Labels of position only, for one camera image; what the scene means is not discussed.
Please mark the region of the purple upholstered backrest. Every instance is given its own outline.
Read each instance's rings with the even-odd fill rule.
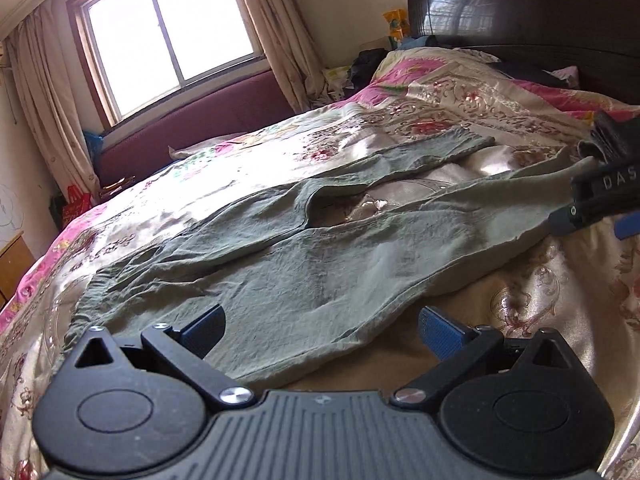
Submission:
[[[104,150],[100,183],[151,176],[172,162],[169,146],[178,150],[217,136],[254,132],[293,115],[273,72],[263,72],[174,110]]]

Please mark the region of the beige curtain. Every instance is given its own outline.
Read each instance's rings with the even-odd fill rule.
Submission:
[[[327,104],[322,62],[295,0],[245,0],[271,69],[294,111]]]
[[[97,197],[100,185],[82,135],[50,0],[9,34],[5,47],[27,123],[60,190],[66,197],[67,187],[76,184]]]

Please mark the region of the window frame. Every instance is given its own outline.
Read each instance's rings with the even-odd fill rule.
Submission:
[[[167,92],[159,94],[154,101],[147,102],[146,104],[141,105],[135,110],[128,112],[127,115],[124,116],[120,113],[118,105],[113,96],[113,91],[111,91],[111,86],[105,74],[104,66],[102,65],[102,60],[97,49],[97,43],[95,41],[91,20],[89,19],[89,6],[98,1],[99,0],[68,0],[66,2],[66,8],[71,25],[71,32],[74,37],[76,50],[78,51],[78,57],[82,66],[82,72],[84,73],[84,78],[86,79],[87,85],[89,87],[89,92],[94,101],[98,116],[100,117],[100,122],[102,123],[102,126],[105,128],[105,130],[108,130],[119,122],[135,115],[140,110],[149,106],[153,106],[155,102],[158,102],[162,98],[167,97],[174,92],[180,92],[187,86],[196,84],[197,81],[203,80],[204,82],[205,80],[209,80],[214,74],[218,72],[225,73],[230,67],[233,67],[237,64],[242,64],[244,62],[248,62],[254,59],[261,59],[264,57],[264,50],[262,49],[262,45],[258,40],[258,35],[255,31],[254,24],[250,19],[246,3],[244,0],[236,0],[236,4],[238,4],[242,21],[244,22],[244,26],[247,31],[247,35],[249,36],[249,41],[254,48],[253,53],[247,54],[246,56],[240,57],[238,59],[231,60],[225,64],[213,67],[210,70],[207,70],[206,72],[198,74],[189,79],[185,79],[182,75],[180,65],[178,64],[178,60],[171,44],[171,39],[169,38],[166,25],[164,24],[164,17],[162,16],[162,13],[160,11],[158,0],[152,0],[156,15],[158,16],[158,22],[162,32],[162,36],[169,51],[169,56],[172,61],[172,66],[175,70],[175,74],[178,78],[178,87],[172,88]]]

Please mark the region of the wooden cabinet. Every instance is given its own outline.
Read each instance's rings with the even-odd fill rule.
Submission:
[[[20,280],[34,263],[35,258],[24,243],[22,232],[0,250],[0,305],[15,294]]]

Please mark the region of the dark wooden headboard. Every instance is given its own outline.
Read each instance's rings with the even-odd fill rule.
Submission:
[[[545,70],[640,104],[640,0],[409,0],[412,35]]]

